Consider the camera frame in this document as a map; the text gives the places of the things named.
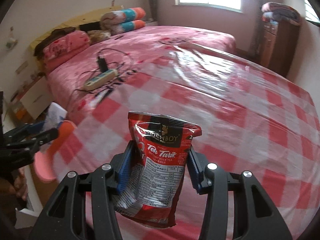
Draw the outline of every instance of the headboard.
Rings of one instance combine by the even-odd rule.
[[[79,29],[79,25],[82,24],[87,24],[87,23],[92,23],[92,22],[98,22],[101,19],[101,16],[104,15],[107,12],[111,12],[111,11],[117,11],[117,10],[121,10],[124,7],[122,5],[118,5],[118,6],[111,6],[108,8],[103,8],[103,9],[98,9],[98,10],[94,10],[82,15],[79,15],[77,17],[74,17],[66,22],[61,23],[60,25],[52,28],[51,30],[47,31],[45,34],[41,35],[40,37],[36,38],[33,42],[30,43],[29,45],[29,50],[31,51],[32,55],[34,53],[35,47],[41,42],[43,41],[45,38],[49,37],[49,35],[51,34],[51,32],[55,29],[61,29],[61,28],[65,28],[65,27],[76,27],[77,29]],[[38,66],[38,69],[40,71],[44,71],[44,65],[42,60],[38,60],[36,57],[34,57]]]

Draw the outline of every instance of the white wall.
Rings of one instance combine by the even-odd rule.
[[[159,0],[161,25],[197,27],[229,33],[239,49],[248,51],[252,39],[258,0],[241,0],[242,13],[220,8],[175,5],[175,0]]]
[[[305,16],[304,0],[282,0]],[[287,79],[308,91],[320,114],[320,28],[303,19]]]
[[[303,21],[287,78],[308,91],[320,115],[320,28]]]
[[[111,6],[112,0],[15,0],[0,24],[0,87],[8,100],[21,83],[15,70],[28,59],[35,66],[27,51],[29,44],[51,28],[83,13]],[[148,0],[116,0],[125,8],[146,8]],[[5,44],[10,27],[14,28],[17,46],[7,52]]]

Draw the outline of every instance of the folded blanket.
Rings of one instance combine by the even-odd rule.
[[[55,70],[57,67],[59,67],[61,64],[67,62],[69,59],[73,58],[75,55],[79,54],[80,52],[84,51],[85,49],[87,49],[90,45],[87,43],[67,54],[64,54],[60,57],[56,57],[54,59],[51,60],[44,60],[44,67],[47,71],[47,73],[52,72],[53,70]]]
[[[298,18],[289,18],[285,15],[282,15],[280,13],[277,13],[276,11],[273,11],[273,12],[265,12],[263,13],[262,15],[262,20],[264,20],[264,18],[266,19],[271,19],[271,20],[274,20],[274,21],[277,21],[277,22],[281,22],[282,20],[284,21],[287,21],[293,25],[297,25],[299,26],[301,24],[301,17],[299,15]]]
[[[126,33],[129,31],[134,31],[137,29],[141,29],[144,26],[146,26],[146,23],[142,20],[135,20],[132,22],[127,22],[127,23],[120,23],[117,25],[111,25],[109,26],[109,29],[111,31],[112,35],[116,34],[121,34],[121,33]]]
[[[296,13],[298,13],[291,6],[283,4],[283,3],[276,3],[276,2],[267,2],[267,3],[265,3],[262,6],[261,11],[262,12],[272,12],[272,11],[277,10],[277,9],[287,9],[287,10],[295,11]]]
[[[277,22],[284,20],[294,25],[301,24],[300,14],[289,5],[268,2],[262,6],[261,11],[263,12],[263,17],[267,19],[272,19]]]
[[[89,43],[90,38],[86,32],[74,31],[57,39],[45,47],[43,49],[44,60],[47,62],[54,58],[63,56]]]
[[[101,20],[100,20],[101,29],[102,30],[107,29],[107,28],[104,28],[104,25],[115,25],[119,23],[140,20],[143,17],[145,17],[145,15],[146,15],[146,12],[144,11],[144,9],[140,7],[108,12],[101,17]]]
[[[47,38],[45,38],[43,41],[41,41],[36,47],[33,56],[37,57],[38,59],[43,58],[43,49],[47,47],[50,43],[53,41],[56,41],[57,39],[72,33],[76,30],[75,27],[66,27],[62,29],[56,29],[53,30],[51,35]]]

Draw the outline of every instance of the nutrition facts label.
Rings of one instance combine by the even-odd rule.
[[[133,167],[126,189],[119,195],[113,195],[115,210],[122,215],[135,216],[142,208],[142,204],[135,200],[136,185],[141,176],[143,166],[137,164]]]
[[[184,166],[161,165],[147,157],[135,199],[153,207],[170,207],[183,172]]]

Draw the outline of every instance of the nightstand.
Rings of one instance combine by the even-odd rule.
[[[260,65],[286,77],[297,46],[300,26],[287,21],[263,22]]]

